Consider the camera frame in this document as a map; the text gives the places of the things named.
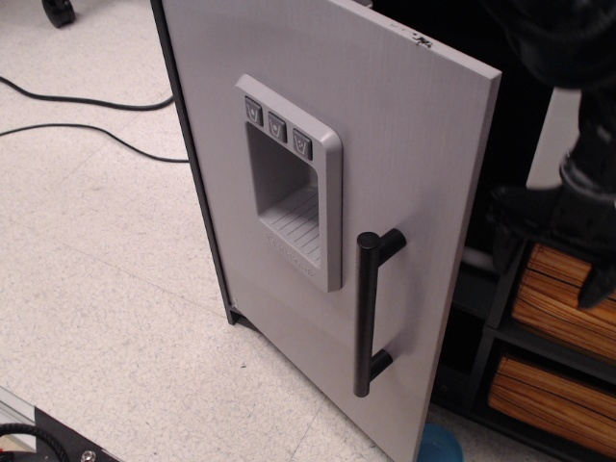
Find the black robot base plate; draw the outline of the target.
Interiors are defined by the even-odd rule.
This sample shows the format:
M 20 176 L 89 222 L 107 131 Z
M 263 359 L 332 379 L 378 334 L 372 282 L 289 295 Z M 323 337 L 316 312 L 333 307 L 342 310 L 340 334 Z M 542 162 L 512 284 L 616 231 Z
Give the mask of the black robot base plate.
M 35 424 L 49 432 L 64 448 L 70 461 L 116 462 L 113 454 L 93 441 L 58 421 L 46 412 L 35 408 Z

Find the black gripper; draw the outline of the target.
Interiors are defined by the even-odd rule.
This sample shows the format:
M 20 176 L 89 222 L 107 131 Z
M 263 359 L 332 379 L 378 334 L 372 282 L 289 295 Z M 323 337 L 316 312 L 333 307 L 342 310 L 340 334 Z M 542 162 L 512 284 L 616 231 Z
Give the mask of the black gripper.
M 615 291 L 615 202 L 560 185 L 543 190 L 497 187 L 490 221 L 495 227 L 493 265 L 505 274 L 519 266 L 526 240 L 548 244 L 596 264 L 578 294 L 579 308 L 593 308 Z

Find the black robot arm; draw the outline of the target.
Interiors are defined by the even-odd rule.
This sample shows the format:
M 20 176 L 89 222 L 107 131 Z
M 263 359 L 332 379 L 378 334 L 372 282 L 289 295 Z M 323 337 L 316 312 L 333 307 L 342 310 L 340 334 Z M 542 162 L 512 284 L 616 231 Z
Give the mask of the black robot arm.
M 486 1 L 529 72 L 553 88 L 579 90 L 578 136 L 547 189 L 499 187 L 493 217 L 519 236 L 591 259 L 577 305 L 615 291 L 615 4 L 612 1 Z

